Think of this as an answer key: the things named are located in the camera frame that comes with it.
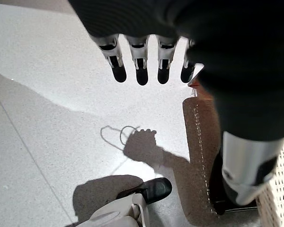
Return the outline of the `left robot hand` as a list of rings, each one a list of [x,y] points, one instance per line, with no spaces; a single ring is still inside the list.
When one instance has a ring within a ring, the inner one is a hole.
[[[284,142],[284,0],[72,0],[93,37],[183,36],[222,131],[223,186],[243,206]]]

